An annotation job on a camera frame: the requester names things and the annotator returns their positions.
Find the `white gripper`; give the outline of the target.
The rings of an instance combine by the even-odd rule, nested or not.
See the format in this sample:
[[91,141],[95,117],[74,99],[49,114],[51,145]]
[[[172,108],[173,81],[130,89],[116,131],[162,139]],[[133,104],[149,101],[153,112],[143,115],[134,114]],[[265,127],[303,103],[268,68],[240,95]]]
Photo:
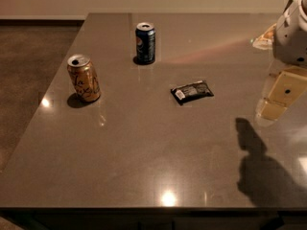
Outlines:
[[276,121],[307,90],[307,70],[291,66],[280,72],[274,82],[268,100],[261,99],[256,115],[262,119]]

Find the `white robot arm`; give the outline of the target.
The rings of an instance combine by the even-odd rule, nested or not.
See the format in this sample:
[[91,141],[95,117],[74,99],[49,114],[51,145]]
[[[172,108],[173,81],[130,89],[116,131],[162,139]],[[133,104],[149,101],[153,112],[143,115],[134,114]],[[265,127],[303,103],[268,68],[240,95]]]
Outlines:
[[272,50],[273,61],[256,107],[256,118],[277,121],[307,90],[307,0],[289,0],[277,22],[252,46]]

